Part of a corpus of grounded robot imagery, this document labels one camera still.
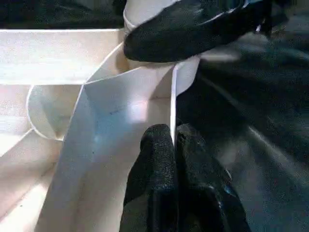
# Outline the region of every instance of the dark surface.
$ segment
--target dark surface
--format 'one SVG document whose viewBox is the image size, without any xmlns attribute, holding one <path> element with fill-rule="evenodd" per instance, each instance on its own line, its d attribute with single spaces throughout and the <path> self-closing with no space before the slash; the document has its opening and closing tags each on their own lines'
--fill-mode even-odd
<svg viewBox="0 0 309 232">
<path fill-rule="evenodd" d="M 189 124 L 177 127 L 176 151 L 180 180 L 179 231 L 249 232 L 244 209 L 228 172 Z"/>
<path fill-rule="evenodd" d="M 3 0 L 0 28 L 122 28 L 126 0 Z"/>
<path fill-rule="evenodd" d="M 205 65 L 177 98 L 177 117 L 231 173 L 253 232 L 309 231 L 308 102 L 307 84 Z"/>
<path fill-rule="evenodd" d="M 255 31 L 270 7 L 267 0 L 247 5 L 242 0 L 182 0 L 134 29 L 124 52 L 146 62 L 186 59 Z"/>
</svg>

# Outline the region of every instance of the gloved hand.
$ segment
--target gloved hand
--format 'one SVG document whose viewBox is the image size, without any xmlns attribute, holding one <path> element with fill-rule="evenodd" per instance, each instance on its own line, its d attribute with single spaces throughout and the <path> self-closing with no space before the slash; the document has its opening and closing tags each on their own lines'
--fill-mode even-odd
<svg viewBox="0 0 309 232">
<path fill-rule="evenodd" d="M 269 0 L 181 0 L 134 29 L 124 53 L 132 60 L 189 58 L 256 30 L 271 12 Z"/>
<path fill-rule="evenodd" d="M 127 180 L 120 232 L 176 231 L 178 181 L 167 125 L 150 127 Z"/>
<path fill-rule="evenodd" d="M 189 125 L 150 127 L 128 176 L 120 232 L 249 232 L 230 177 Z"/>
</svg>

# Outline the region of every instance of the black cloth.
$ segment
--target black cloth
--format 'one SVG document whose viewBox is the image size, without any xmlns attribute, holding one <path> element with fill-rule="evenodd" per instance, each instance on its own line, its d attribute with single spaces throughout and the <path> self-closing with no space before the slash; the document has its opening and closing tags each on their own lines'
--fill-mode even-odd
<svg viewBox="0 0 309 232">
<path fill-rule="evenodd" d="M 126 0 L 2 0 L 0 28 L 122 28 Z"/>
<path fill-rule="evenodd" d="M 178 1 L 134 29 L 124 53 L 146 62 L 186 59 L 255 31 L 270 7 L 268 0 Z"/>
</svg>

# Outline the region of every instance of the white cardboard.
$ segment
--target white cardboard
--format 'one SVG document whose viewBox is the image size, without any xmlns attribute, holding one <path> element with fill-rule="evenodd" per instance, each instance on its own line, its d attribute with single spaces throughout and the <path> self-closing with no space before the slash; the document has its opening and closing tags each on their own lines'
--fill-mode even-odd
<svg viewBox="0 0 309 232">
<path fill-rule="evenodd" d="M 198 62 L 149 64 L 82 87 L 37 232 L 118 231 L 141 136 L 165 123 L 174 137 L 176 95 L 190 87 Z"/>
</svg>

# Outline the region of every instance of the dark fabric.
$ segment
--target dark fabric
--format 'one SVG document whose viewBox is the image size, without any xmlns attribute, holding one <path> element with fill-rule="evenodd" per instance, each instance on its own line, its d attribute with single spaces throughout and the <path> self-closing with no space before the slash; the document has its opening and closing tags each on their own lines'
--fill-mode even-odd
<svg viewBox="0 0 309 232">
<path fill-rule="evenodd" d="M 134 29 L 125 39 L 132 60 L 170 62 L 230 43 L 271 12 L 267 0 L 182 0 Z"/>
<path fill-rule="evenodd" d="M 191 223 L 200 228 L 194 231 L 249 232 L 244 209 L 228 172 L 213 157 L 199 132 L 188 124 L 180 125 L 176 150 L 180 223 L 187 224 L 187 217 L 190 217 Z"/>
<path fill-rule="evenodd" d="M 3 0 L 0 28 L 122 28 L 125 0 Z"/>
<path fill-rule="evenodd" d="M 150 127 L 127 180 L 120 232 L 177 231 L 178 181 L 167 125 Z"/>
</svg>

